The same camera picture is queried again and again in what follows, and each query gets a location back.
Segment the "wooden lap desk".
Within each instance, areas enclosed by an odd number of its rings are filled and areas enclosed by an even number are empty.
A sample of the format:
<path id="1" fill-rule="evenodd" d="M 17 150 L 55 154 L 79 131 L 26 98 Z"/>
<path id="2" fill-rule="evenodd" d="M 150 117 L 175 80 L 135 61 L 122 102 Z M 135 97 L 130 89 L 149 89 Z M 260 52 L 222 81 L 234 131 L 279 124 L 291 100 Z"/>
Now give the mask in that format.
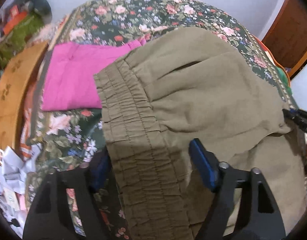
<path id="1" fill-rule="evenodd" d="M 24 99 L 47 49 L 47 41 L 26 48 L 5 68 L 0 79 L 0 150 L 9 146 L 19 153 Z"/>

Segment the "colourful blanket under bedspread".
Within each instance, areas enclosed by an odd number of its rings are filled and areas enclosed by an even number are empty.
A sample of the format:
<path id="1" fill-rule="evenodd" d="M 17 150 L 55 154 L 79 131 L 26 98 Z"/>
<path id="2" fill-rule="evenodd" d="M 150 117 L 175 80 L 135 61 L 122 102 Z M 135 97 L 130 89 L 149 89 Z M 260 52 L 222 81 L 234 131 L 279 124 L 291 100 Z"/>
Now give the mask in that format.
<path id="1" fill-rule="evenodd" d="M 275 67 L 277 68 L 278 76 L 279 76 L 280 80 L 282 81 L 282 83 L 286 86 L 286 90 L 290 94 L 292 94 L 291 80 L 290 80 L 290 77 L 289 77 L 286 69 L 276 61 L 276 59 L 274 58 L 271 51 L 262 43 L 262 41 L 260 41 L 256 36 L 253 36 L 253 37 L 255 38 L 257 43 L 261 46 L 261 48 L 263 49 L 263 51 L 265 52 L 265 54 L 267 55 L 267 57 L 271 61 L 271 63 L 273 65 L 275 65 Z"/>

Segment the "green bag of clutter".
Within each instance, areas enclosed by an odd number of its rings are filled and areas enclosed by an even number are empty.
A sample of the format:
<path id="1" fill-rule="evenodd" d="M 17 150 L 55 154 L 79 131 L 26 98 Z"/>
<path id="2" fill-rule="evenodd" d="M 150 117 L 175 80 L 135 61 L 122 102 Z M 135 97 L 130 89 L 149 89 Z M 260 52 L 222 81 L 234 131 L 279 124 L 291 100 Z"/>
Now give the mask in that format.
<path id="1" fill-rule="evenodd" d="M 47 0 L 7 0 L 0 9 L 0 68 L 4 69 L 51 19 Z"/>

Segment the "floral bedspread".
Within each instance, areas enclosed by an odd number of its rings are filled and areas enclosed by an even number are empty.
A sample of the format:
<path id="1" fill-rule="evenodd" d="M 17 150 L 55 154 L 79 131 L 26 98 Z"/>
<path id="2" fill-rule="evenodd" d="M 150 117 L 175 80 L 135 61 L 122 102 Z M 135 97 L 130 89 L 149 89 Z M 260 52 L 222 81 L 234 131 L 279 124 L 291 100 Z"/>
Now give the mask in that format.
<path id="1" fill-rule="evenodd" d="M 74 42 L 119 47 L 140 38 L 145 38 L 147 43 L 186 27 L 205 29 L 228 42 L 239 51 L 258 77 L 278 90 L 288 107 L 295 106 L 278 76 L 277 68 L 253 35 L 223 10 L 200 1 L 92 0 L 73 11 L 55 46 Z M 90 162 L 98 152 L 107 148 L 102 129 L 102 107 L 49 112 L 41 109 L 53 49 L 45 57 L 46 63 L 34 97 L 34 126 L 29 142 L 40 142 L 42 150 L 36 160 L 36 171 L 27 176 L 27 206 L 32 205 L 43 179 L 51 170 L 72 170 Z M 96 191 L 94 199 L 112 238 L 133 239 L 113 170 L 105 188 Z"/>

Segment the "olive green pants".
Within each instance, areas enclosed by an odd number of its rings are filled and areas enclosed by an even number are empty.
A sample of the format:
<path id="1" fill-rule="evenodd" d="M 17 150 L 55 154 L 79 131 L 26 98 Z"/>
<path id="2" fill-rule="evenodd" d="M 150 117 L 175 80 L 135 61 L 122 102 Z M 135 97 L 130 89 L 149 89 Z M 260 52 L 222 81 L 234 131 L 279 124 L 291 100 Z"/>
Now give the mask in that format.
<path id="1" fill-rule="evenodd" d="M 94 80 L 103 132 L 133 239 L 194 239 L 213 201 L 189 156 L 200 139 L 234 168 L 259 168 L 286 231 L 307 206 L 297 135 L 278 90 L 239 51 L 198 27 L 173 30 Z"/>

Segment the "wooden door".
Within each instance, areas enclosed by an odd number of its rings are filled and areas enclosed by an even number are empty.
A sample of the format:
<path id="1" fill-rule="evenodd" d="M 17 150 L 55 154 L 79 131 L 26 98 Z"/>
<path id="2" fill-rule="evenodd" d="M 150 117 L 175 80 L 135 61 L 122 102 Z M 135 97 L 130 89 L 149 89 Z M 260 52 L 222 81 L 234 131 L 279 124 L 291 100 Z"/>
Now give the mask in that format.
<path id="1" fill-rule="evenodd" d="M 307 64 L 307 12 L 300 0 L 285 0 L 262 43 L 294 78 Z"/>

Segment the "folded magenta cloth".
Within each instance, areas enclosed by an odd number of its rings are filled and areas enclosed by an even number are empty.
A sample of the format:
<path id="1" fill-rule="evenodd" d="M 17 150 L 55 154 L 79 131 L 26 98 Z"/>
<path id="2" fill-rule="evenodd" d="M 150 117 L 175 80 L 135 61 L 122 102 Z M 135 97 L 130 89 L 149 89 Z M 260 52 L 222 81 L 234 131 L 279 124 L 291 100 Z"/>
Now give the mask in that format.
<path id="1" fill-rule="evenodd" d="M 93 75 L 145 43 L 145 38 L 140 38 L 119 47 L 74 42 L 56 45 L 45 77 L 41 109 L 100 109 Z"/>

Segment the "crumpled white papers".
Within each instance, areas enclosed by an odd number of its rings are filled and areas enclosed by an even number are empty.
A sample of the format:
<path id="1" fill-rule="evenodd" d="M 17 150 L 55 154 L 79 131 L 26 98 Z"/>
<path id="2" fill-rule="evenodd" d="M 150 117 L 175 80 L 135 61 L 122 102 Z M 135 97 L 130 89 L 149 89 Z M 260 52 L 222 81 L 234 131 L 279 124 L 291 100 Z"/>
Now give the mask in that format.
<path id="1" fill-rule="evenodd" d="M 0 150 L 0 208 L 11 229 L 23 237 L 27 208 L 25 185 L 27 175 L 36 171 L 36 159 L 41 152 L 40 144 L 34 145 L 29 156 L 21 158 L 11 147 Z"/>

